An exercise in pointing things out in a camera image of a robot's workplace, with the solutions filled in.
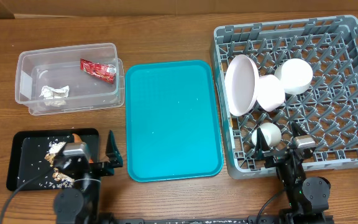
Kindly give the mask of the small pink plate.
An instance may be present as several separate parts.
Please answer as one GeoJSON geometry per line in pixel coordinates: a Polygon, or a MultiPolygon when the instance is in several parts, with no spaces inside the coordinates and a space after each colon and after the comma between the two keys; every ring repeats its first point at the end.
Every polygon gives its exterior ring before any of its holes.
{"type": "Polygon", "coordinates": [[[257,87],[257,102],[262,109],[271,112],[284,101],[285,90],[280,80],[274,75],[261,76],[257,87]]]}

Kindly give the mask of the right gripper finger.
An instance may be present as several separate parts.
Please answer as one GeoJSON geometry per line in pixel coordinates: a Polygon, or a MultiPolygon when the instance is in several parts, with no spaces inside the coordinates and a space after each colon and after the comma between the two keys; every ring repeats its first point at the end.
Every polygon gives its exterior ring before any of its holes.
{"type": "Polygon", "coordinates": [[[257,129],[256,145],[255,145],[255,158],[261,160],[264,158],[264,152],[268,152],[270,146],[267,144],[264,134],[260,128],[257,129]]]}
{"type": "Polygon", "coordinates": [[[291,122],[291,131],[293,137],[306,136],[306,132],[301,128],[299,124],[294,121],[291,122]]]}

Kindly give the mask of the orange carrot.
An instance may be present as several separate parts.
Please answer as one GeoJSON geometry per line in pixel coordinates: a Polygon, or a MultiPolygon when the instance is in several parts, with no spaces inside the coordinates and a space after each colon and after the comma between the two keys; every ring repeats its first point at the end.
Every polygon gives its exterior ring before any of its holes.
{"type": "Polygon", "coordinates": [[[72,135],[74,137],[74,142],[83,142],[82,139],[79,137],[79,135],[77,135],[75,133],[73,133],[72,135]]]}

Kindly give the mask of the large white plate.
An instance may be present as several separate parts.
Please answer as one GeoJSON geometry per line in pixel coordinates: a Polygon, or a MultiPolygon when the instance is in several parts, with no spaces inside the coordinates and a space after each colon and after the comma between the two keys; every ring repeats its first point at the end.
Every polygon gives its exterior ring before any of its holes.
{"type": "Polygon", "coordinates": [[[259,72],[254,61],[237,55],[230,62],[224,79],[229,112],[234,116],[248,113],[255,105],[259,72]]]}

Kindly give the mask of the white cup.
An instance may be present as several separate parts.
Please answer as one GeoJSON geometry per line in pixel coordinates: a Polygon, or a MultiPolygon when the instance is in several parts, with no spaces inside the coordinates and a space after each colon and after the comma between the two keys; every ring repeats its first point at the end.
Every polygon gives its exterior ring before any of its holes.
{"type": "Polygon", "coordinates": [[[278,146],[282,139],[282,134],[278,126],[273,123],[263,123],[252,133],[251,141],[253,145],[257,143],[257,130],[261,129],[267,144],[270,147],[278,146]]]}

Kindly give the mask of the red snack wrapper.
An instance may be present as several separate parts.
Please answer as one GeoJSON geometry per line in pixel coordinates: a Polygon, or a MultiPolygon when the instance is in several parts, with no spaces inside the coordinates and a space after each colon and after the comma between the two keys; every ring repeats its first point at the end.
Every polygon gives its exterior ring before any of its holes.
{"type": "Polygon", "coordinates": [[[87,74],[102,80],[106,83],[114,84],[116,68],[111,64],[101,64],[89,60],[80,60],[80,69],[87,74]]]}

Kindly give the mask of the white bowl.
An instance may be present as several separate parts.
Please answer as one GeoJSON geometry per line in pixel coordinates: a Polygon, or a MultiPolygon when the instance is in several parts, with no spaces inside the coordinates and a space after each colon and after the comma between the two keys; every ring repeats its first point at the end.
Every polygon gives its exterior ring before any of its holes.
{"type": "Polygon", "coordinates": [[[309,88],[313,69],[305,60],[293,58],[281,64],[274,75],[280,80],[285,93],[299,95],[309,88]]]}

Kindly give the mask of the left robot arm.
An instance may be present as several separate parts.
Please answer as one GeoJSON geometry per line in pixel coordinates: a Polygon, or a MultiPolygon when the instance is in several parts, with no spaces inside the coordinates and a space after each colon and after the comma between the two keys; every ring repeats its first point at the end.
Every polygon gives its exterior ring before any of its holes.
{"type": "Polygon", "coordinates": [[[73,179],[73,186],[55,197],[53,209],[57,223],[117,223],[112,213],[99,212],[101,178],[114,175],[123,166],[114,134],[109,132],[105,154],[107,161],[91,162],[85,142],[66,143],[53,159],[53,167],[73,179]]]}

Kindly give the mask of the white tissue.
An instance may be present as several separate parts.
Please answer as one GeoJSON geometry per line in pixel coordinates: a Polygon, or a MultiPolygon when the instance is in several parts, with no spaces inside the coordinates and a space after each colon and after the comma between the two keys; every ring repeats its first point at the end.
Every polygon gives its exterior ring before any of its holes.
{"type": "Polygon", "coordinates": [[[66,105],[65,98],[68,97],[69,91],[70,87],[68,85],[58,89],[43,86],[40,96],[47,100],[44,102],[46,106],[60,107],[66,105]]]}

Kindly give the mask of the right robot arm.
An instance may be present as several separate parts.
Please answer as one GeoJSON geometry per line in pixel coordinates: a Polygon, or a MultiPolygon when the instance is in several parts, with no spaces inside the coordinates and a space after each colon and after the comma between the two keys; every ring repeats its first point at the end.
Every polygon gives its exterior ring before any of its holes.
{"type": "Polygon", "coordinates": [[[266,168],[276,170],[283,189],[264,203],[254,223],[333,223],[333,217],[324,214],[329,208],[330,182],[324,177],[307,177],[303,168],[303,161],[314,154],[315,140],[295,122],[291,130],[292,144],[281,151],[271,151],[262,129],[256,129],[257,158],[264,161],[266,168]],[[290,207],[272,218],[262,215],[282,193],[286,193],[290,207]]]}

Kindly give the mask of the peanut shell scraps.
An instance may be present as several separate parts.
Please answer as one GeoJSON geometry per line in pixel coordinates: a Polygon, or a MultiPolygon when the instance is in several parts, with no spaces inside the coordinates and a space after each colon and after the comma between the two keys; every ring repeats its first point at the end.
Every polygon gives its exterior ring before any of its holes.
{"type": "Polygon", "coordinates": [[[30,179],[36,180],[23,187],[23,190],[53,190],[73,186],[74,180],[53,168],[53,160],[66,141],[47,141],[44,139],[25,138],[19,165],[18,186],[30,179]]]}

